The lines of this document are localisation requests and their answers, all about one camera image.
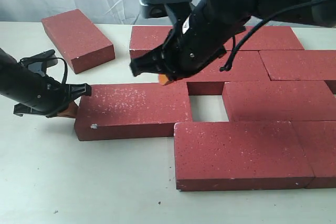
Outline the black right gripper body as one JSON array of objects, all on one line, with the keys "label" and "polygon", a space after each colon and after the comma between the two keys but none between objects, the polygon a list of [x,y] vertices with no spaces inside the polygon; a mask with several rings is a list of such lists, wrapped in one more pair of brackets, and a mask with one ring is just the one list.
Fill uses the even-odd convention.
[{"label": "black right gripper body", "polygon": [[200,0],[163,44],[131,60],[132,74],[165,74],[173,81],[197,74],[225,53],[224,43],[250,19],[256,1]]}]

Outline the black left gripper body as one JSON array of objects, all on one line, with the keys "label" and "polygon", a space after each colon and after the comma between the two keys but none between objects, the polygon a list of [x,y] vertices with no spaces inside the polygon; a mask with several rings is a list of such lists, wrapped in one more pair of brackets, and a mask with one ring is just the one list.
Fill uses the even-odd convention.
[{"label": "black left gripper body", "polygon": [[55,118],[57,109],[66,100],[75,101],[91,95],[91,86],[67,84],[68,66],[64,61],[62,82],[53,77],[41,76],[21,66],[19,61],[1,50],[1,95],[18,102],[13,114],[41,115]]}]

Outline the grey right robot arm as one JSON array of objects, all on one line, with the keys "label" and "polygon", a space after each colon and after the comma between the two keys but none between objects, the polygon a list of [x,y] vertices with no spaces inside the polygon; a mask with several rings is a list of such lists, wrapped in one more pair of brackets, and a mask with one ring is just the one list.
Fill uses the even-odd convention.
[{"label": "grey right robot arm", "polygon": [[[230,71],[242,45],[270,21],[335,26],[335,0],[139,0],[144,18],[168,17],[173,25],[164,42],[130,61],[134,76],[158,74],[161,82],[189,78],[232,50],[220,71]],[[239,33],[245,36],[236,41]]]}]

